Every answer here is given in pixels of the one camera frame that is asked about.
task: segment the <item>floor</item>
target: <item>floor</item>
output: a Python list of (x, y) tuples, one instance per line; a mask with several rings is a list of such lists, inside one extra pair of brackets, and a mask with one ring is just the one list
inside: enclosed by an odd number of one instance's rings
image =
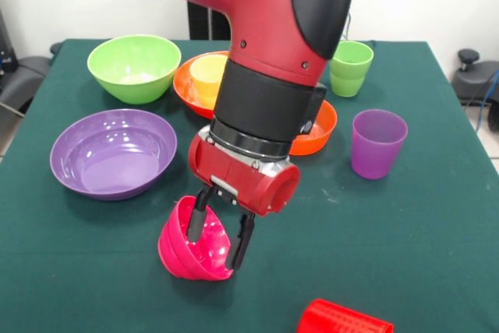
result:
[[(496, 167), (497, 173), (499, 173), (499, 133), (492, 133), (487, 125), (488, 108), (483, 109), (482, 114), (482, 126), (478, 130), (478, 138), (482, 142), (483, 148), (489, 155), (492, 164)], [(476, 123), (478, 122), (480, 109), (478, 107), (471, 107), (466, 110), (469, 121), (471, 122), (473, 128), (476, 128)]]
[[(477, 107), (471, 107), (466, 110), (466, 114), (473, 128), (476, 128), (479, 111), (480, 110)], [(487, 113), (488, 109), (485, 108), (483, 110), (482, 126), (480, 127), (477, 135), (482, 142), (483, 147), (487, 151), (490, 161), (494, 164), (497, 172), (499, 173), (499, 133), (492, 133), (489, 131), (487, 125)], [(5, 135), (0, 134), (0, 163), (6, 155), (14, 136), (16, 136), (17, 130), (19, 129), (21, 123), (21, 119), (16, 119), (11, 126), (6, 129)]]

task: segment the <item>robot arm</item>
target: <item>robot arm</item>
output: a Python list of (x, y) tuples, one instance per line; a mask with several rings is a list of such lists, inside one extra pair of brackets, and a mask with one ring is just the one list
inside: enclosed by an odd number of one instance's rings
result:
[(232, 45), (214, 120), (189, 149), (190, 167), (207, 187), (188, 236), (199, 238), (212, 193), (240, 204), (246, 211), (228, 259), (237, 268), (255, 214), (279, 212), (298, 185), (299, 170), (288, 154), (315, 121), (325, 94), (317, 81), (338, 45), (351, 0), (189, 1), (229, 18)]

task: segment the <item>green cup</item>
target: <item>green cup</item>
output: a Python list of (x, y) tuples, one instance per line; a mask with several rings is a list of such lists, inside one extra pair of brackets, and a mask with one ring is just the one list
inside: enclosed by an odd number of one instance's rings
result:
[(341, 41), (331, 60), (331, 87), (339, 97), (355, 97), (373, 62), (374, 51), (355, 41)]
[(87, 65), (108, 93), (129, 105), (144, 105), (172, 85), (180, 59), (179, 48), (168, 39), (130, 35), (95, 48)]

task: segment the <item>green bowl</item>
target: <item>green bowl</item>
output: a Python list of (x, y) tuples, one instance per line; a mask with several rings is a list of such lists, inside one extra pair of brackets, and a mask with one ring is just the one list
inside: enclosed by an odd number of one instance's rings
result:
[(172, 85), (181, 57), (168, 39), (130, 35), (96, 47), (87, 66), (108, 93), (129, 105), (144, 105)]

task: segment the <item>white wall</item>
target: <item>white wall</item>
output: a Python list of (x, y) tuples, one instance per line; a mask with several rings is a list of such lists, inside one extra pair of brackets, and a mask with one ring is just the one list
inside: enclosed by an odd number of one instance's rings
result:
[(189, 38), (183, 0), (0, 0), (16, 53), (47, 55), (68, 37), (147, 33)]
[[(152, 33), (188, 38), (182, 0), (0, 0), (20, 56), (67, 37)], [(425, 40), (444, 71), (463, 47), (499, 59), (499, 0), (354, 0), (352, 39)]]
[(471, 47), (499, 60), (499, 0), (353, 0), (351, 39), (430, 42), (445, 73)]

